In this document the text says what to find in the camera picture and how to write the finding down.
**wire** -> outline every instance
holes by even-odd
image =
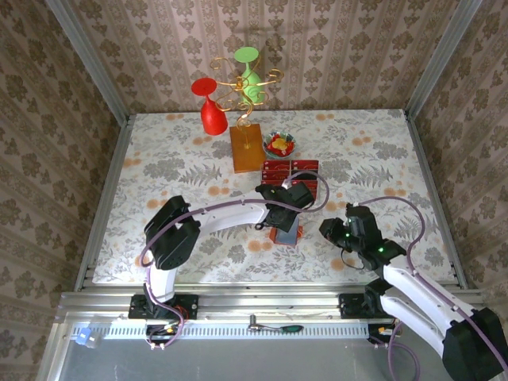
[[[390,337],[390,340],[392,340],[393,337],[395,337],[395,334],[397,333],[397,331],[400,329],[400,326],[402,325],[402,323],[398,323],[397,326],[395,327],[394,329],[394,332],[392,333],[391,337]],[[373,341],[376,341],[377,343],[379,344],[386,344],[386,343],[383,343],[380,339],[378,339],[377,337],[373,337],[371,336],[370,337]],[[390,349],[391,348],[400,348],[400,349],[403,349],[405,350],[406,352],[408,352],[410,354],[410,356],[413,358],[413,362],[414,362],[414,368],[415,368],[415,376],[414,376],[414,379],[416,381],[418,381],[420,379],[420,376],[421,376],[421,367],[420,367],[420,361],[418,360],[418,356],[417,354],[413,351],[413,349],[411,349],[410,347],[408,347],[407,345],[405,344],[401,344],[401,343],[395,343],[395,342],[392,342],[391,346],[388,345],[387,346],[387,349],[388,349],[388,359],[390,359]],[[390,362],[390,360],[388,360],[388,368],[390,369],[390,373],[391,373],[391,376],[393,379],[396,379],[394,377],[394,372],[393,372],[393,363]]]
[[[418,279],[420,282],[425,284],[427,286],[427,288],[429,288],[429,290],[431,290],[438,298],[440,298],[448,306],[453,308],[465,321],[467,321],[469,323],[469,325],[476,331],[476,333],[478,333],[478,336],[483,340],[485,345],[494,354],[496,360],[501,365],[503,371],[508,373],[508,365],[506,364],[506,361],[502,358],[501,353],[499,353],[498,349],[494,346],[494,344],[492,344],[492,342],[485,335],[485,333],[482,332],[482,330],[477,326],[477,324],[473,322],[473,320],[468,316],[468,314],[466,314],[466,312],[464,310],[462,310],[460,307],[456,306],[456,304],[452,300],[450,300],[447,296],[445,296],[443,293],[441,293],[436,287],[434,287],[431,283],[429,283],[427,281],[427,279],[422,277],[420,275],[420,273],[415,269],[413,261],[411,259],[411,250],[416,245],[416,243],[418,243],[423,238],[423,234],[425,232],[425,219],[423,218],[421,211],[412,202],[405,200],[404,198],[397,197],[397,196],[383,196],[383,197],[373,198],[371,200],[360,202],[359,204],[360,205],[367,205],[367,204],[370,204],[371,202],[377,202],[377,201],[382,201],[382,200],[398,200],[398,201],[404,202],[405,204],[407,204],[411,208],[413,208],[414,211],[417,213],[418,217],[420,218],[421,232],[420,232],[420,234],[418,234],[418,237],[416,237],[415,240],[409,244],[409,246],[407,247],[407,250],[406,250],[407,263],[410,267],[411,272],[413,273],[413,275],[416,279]],[[390,364],[390,361],[391,361],[391,352],[388,351],[388,364]]]
[[[148,297],[150,298],[150,300],[152,300],[152,302],[154,304],[158,305],[159,307],[164,308],[165,310],[171,311],[179,319],[179,324],[178,324],[178,328],[176,330],[176,334],[167,343],[160,345],[160,347],[162,349],[171,345],[182,334],[183,327],[185,325],[185,319],[183,318],[183,315],[180,313],[180,311],[178,311],[176,308],[174,308],[172,306],[168,306],[166,304],[159,302],[157,300],[156,296],[153,294],[150,271],[152,269],[152,264],[153,264],[154,260],[151,260],[147,264],[144,264],[144,256],[146,256],[146,253],[148,252],[148,250],[153,246],[153,244],[155,244],[157,242],[157,240],[161,236],[163,236],[170,228],[175,226],[180,221],[185,220],[186,218],[189,218],[191,216],[194,216],[195,214],[205,214],[207,212],[210,212],[211,210],[221,209],[221,208],[225,208],[227,206],[244,205],[244,204],[270,204],[270,205],[281,206],[285,209],[293,210],[294,212],[298,212],[298,213],[313,213],[313,212],[317,212],[317,211],[323,209],[329,200],[330,188],[329,188],[326,180],[318,173],[313,172],[313,171],[299,171],[299,172],[289,176],[286,180],[284,180],[283,183],[291,183],[291,180],[295,176],[301,175],[301,174],[314,175],[323,182],[323,185],[325,186],[325,189],[326,189],[326,195],[325,195],[325,200],[323,201],[323,203],[320,206],[317,206],[313,209],[301,209],[301,208],[297,208],[296,206],[285,204],[283,202],[278,202],[278,201],[273,201],[273,200],[265,200],[265,199],[260,199],[260,198],[252,198],[252,199],[248,198],[248,199],[243,199],[243,200],[222,202],[220,204],[207,206],[206,208],[200,208],[200,209],[192,210],[192,211],[189,211],[185,214],[182,214],[181,216],[175,218],[174,220],[169,222],[167,225],[165,225],[159,232],[157,232],[157,234],[155,236],[152,237],[152,239],[146,244],[146,246],[144,246],[143,250],[141,250],[139,261],[140,261],[140,264],[142,267],[147,268],[145,284],[146,284],[146,290],[147,290]]]
[[[342,263],[345,264],[349,268],[354,268],[355,270],[364,270],[365,269],[365,265],[363,267],[354,267],[351,264],[347,263],[344,260],[344,249],[342,249],[342,251],[341,251],[341,260],[342,260]]]

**wooden base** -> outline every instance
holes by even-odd
[[[248,148],[245,147],[244,132],[247,133]],[[260,125],[250,125],[240,129],[234,126],[229,129],[229,134],[235,173],[260,171],[267,158],[263,150]]]

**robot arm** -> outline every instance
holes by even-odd
[[[494,353],[465,317],[479,327],[506,361],[508,346],[497,315],[488,308],[475,310],[415,270],[406,250],[383,239],[366,206],[348,204],[346,217],[347,223],[340,218],[324,220],[320,232],[337,247],[357,252],[365,268],[379,276],[366,286],[367,310],[373,314],[382,311],[403,321],[434,348],[456,381],[486,381],[501,373]]]
[[[258,199],[260,203],[243,202]],[[229,198],[221,207],[209,203],[193,206],[193,210],[203,211],[184,218],[181,224],[171,227],[151,247],[154,259],[150,270],[151,288],[156,299],[164,303],[175,296],[178,267],[189,259],[199,237],[244,224],[254,224],[256,229],[271,226],[288,232],[298,213],[265,204],[263,200],[283,202],[300,209],[314,202],[309,189],[303,183],[298,183],[288,189],[260,185],[247,194]],[[190,206],[182,196],[170,198],[144,228],[147,243],[171,221],[190,214]]]

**table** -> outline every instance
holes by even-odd
[[[238,115],[228,113],[229,125]],[[290,132],[298,146],[295,158],[320,160],[330,200],[320,212],[301,214],[303,236],[295,248],[273,244],[269,229],[250,225],[200,237],[177,283],[368,283],[375,275],[344,266],[340,250],[318,228],[325,218],[344,217],[346,202],[385,194],[409,199],[425,216],[425,235],[413,253],[416,266],[437,281],[456,283],[401,110],[256,111],[251,120],[263,134]],[[170,197],[220,202],[259,183],[260,172],[234,173],[229,134],[207,136],[199,113],[138,114],[93,283],[143,283],[143,228]],[[320,185],[316,205],[323,199]],[[402,247],[418,235],[418,218],[405,204],[378,202],[371,209],[384,236]],[[354,254],[344,257],[361,265]]]

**patterned wallpaper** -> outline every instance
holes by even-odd
[[[417,125],[467,276],[506,318],[507,1],[483,2]]]
[[[272,109],[403,108],[458,0],[71,0],[132,114],[196,110],[210,60],[261,51]]]
[[[35,379],[118,134],[43,1],[0,1],[0,379]]]

